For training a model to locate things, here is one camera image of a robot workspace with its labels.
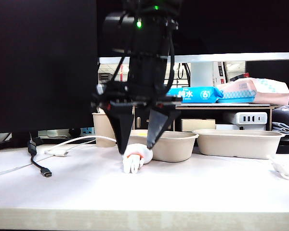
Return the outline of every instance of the gray cloth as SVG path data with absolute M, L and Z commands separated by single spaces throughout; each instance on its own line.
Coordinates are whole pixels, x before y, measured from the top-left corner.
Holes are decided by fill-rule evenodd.
M 289 135 L 289 105 L 274 109 L 272 121 L 273 131 Z

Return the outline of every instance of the black computer monitor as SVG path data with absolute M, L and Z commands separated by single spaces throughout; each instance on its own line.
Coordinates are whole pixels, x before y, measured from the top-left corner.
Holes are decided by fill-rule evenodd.
M 122 11 L 118 0 L 97 0 L 99 56 L 120 56 L 103 44 L 102 22 Z M 173 33 L 176 55 L 289 52 L 289 1 L 184 0 Z
M 245 71 L 253 78 L 268 78 L 285 82 L 289 88 L 289 60 L 248 61 Z
M 95 0 L 0 0 L 0 133 L 92 127 Z

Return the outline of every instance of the usb cable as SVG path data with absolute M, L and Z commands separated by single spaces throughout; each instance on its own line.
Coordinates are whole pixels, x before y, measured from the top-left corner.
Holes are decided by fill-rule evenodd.
M 52 176 L 52 172 L 46 168 L 46 167 L 43 167 L 41 165 L 39 165 L 38 163 L 36 163 L 34 161 L 34 157 L 36 156 L 37 154 L 37 146 L 36 144 L 31 140 L 28 141 L 27 143 L 27 146 L 28 146 L 28 152 L 30 153 L 31 155 L 31 163 L 34 164 L 36 167 L 38 167 L 40 169 L 40 172 L 43 176 L 45 177 L 51 177 Z

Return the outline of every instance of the beige paper cup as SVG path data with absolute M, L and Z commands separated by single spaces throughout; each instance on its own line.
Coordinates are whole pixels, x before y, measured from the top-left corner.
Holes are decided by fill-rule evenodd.
M 111 127 L 110 121 L 104 113 L 92 113 L 94 121 L 94 131 L 96 136 L 106 136 L 116 139 L 114 131 Z M 96 146 L 107 148 L 114 147 L 116 142 L 106 139 L 96 138 Z

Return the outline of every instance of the paper pulp container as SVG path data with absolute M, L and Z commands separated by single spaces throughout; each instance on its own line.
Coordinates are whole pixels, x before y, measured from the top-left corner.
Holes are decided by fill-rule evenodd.
M 205 155 L 269 159 L 276 154 L 285 135 L 274 131 L 199 129 L 194 133 L 199 150 Z
M 94 131 L 97 136 L 106 136 L 109 138 L 116 139 L 114 131 L 111 127 L 110 121 L 104 113 L 92 113 L 94 121 Z M 114 147 L 116 142 L 96 138 L 96 146 L 106 148 Z
M 129 144 L 146 145 L 148 130 L 132 130 Z M 191 157 L 197 134 L 192 132 L 165 131 L 153 147 L 153 159 L 180 162 Z

